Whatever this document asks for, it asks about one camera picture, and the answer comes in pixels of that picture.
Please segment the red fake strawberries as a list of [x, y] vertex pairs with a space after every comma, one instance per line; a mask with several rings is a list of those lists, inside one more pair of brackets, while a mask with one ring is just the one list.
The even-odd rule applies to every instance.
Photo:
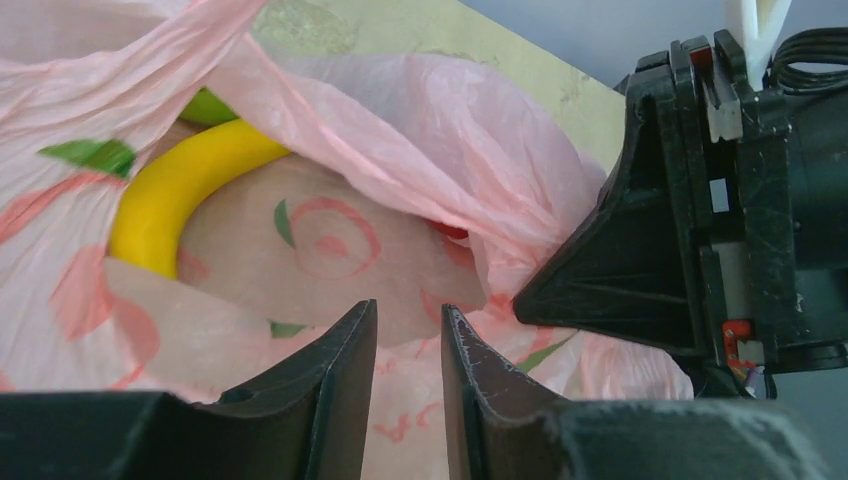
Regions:
[[458, 227], [453, 227], [440, 222], [432, 221], [429, 221], [429, 225], [432, 226], [437, 232], [453, 240], [463, 240], [468, 237], [468, 232]]

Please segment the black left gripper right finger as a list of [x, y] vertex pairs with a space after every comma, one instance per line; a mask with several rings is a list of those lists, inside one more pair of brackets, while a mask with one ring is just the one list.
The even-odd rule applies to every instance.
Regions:
[[442, 308], [453, 479], [828, 479], [798, 420], [766, 401], [570, 401]]

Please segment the light green fake fruit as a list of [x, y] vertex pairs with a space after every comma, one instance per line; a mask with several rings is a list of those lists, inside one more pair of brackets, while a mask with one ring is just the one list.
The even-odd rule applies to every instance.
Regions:
[[201, 88], [179, 114], [180, 120], [203, 126], [217, 126], [239, 116], [207, 88]]

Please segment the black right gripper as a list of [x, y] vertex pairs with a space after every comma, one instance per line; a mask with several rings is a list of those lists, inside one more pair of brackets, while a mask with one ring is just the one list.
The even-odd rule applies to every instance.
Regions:
[[721, 30], [639, 61], [618, 162], [516, 295], [521, 323], [686, 357], [707, 340], [726, 366], [846, 366], [847, 33], [790, 36], [761, 90], [744, 55]]

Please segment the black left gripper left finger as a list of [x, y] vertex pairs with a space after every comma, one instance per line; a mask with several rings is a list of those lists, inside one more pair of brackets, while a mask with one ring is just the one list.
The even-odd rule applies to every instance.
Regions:
[[5, 479], [357, 479], [378, 327], [357, 303], [212, 404], [164, 391], [10, 393]]

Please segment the pink plastic bag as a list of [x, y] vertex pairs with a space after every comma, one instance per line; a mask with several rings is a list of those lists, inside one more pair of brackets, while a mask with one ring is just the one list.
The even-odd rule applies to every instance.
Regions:
[[[470, 46], [416, 35], [440, 2], [3, 2], [2, 391], [211, 402], [372, 298], [366, 479], [449, 475], [447, 303], [569, 398], [691, 398], [660, 350], [516, 321], [513, 297], [596, 203], [624, 99], [451, 15]], [[108, 238], [203, 83], [291, 154], [202, 203], [169, 279]]]

